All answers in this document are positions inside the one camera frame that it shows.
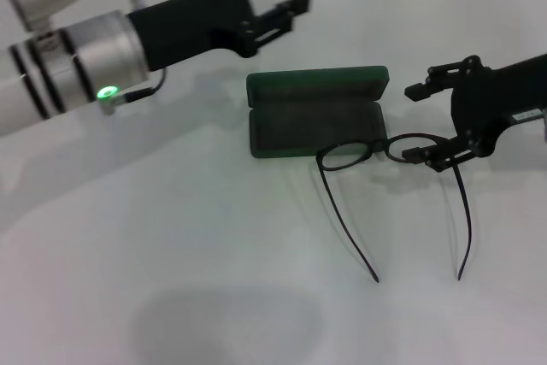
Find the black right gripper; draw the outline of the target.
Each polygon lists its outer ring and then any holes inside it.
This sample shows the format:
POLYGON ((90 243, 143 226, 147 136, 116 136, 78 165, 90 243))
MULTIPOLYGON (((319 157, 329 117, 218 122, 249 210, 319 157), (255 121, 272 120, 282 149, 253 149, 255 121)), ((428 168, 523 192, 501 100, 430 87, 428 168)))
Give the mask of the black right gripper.
POLYGON ((423 163, 438 173, 490 156, 505 130, 544 117, 547 54, 499 69, 484 66, 478 56, 431 66, 424 82, 407 87, 404 95, 418 102, 449 89, 458 137, 410 136, 414 144, 402 151, 407 162, 423 163))

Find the green glasses case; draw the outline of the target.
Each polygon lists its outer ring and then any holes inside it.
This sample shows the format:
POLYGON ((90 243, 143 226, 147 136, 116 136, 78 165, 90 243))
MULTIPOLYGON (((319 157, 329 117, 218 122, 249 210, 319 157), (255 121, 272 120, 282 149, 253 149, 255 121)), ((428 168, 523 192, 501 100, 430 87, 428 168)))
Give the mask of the green glasses case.
POLYGON ((315 156, 345 140, 385 138, 379 100, 389 81, 385 66, 248 75, 251 155, 315 156))

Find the black glasses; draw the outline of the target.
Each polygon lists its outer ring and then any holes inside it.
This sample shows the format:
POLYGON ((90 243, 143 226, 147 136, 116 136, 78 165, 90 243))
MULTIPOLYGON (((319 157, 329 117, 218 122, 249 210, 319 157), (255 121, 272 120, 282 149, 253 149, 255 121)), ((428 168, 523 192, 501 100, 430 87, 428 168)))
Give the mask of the black glasses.
POLYGON ((316 165, 320 172, 322 183, 335 215, 337 216, 348 240, 357 251, 357 254, 364 262, 368 272, 371 274, 376 283, 379 283, 379 276, 350 234, 350 231, 347 228, 342 215, 340 214, 338 205, 332 194, 326 178, 326 173, 352 168, 359 163, 368 161, 373 154, 378 151, 382 152, 389 160, 393 162, 400 164, 414 164, 414 161, 408 159, 403 155, 403 153, 404 151, 413 149, 419 150, 420 147, 418 146, 418 143, 421 142, 426 143, 426 146, 424 146, 423 149, 430 153, 431 148, 437 148, 442 143, 447 143, 448 139, 428 133, 405 133, 391 138, 376 138, 371 140, 350 139, 326 147, 320 150, 315 156, 316 165))

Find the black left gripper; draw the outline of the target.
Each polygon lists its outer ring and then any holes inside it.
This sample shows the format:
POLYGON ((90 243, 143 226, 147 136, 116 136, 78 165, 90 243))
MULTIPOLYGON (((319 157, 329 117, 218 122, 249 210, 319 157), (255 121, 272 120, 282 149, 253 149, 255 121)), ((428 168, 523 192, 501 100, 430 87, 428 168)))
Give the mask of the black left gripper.
POLYGON ((167 0, 126 17, 140 41, 151 72, 210 50, 243 58, 291 32, 311 0, 285 0, 255 16, 250 0, 167 0))

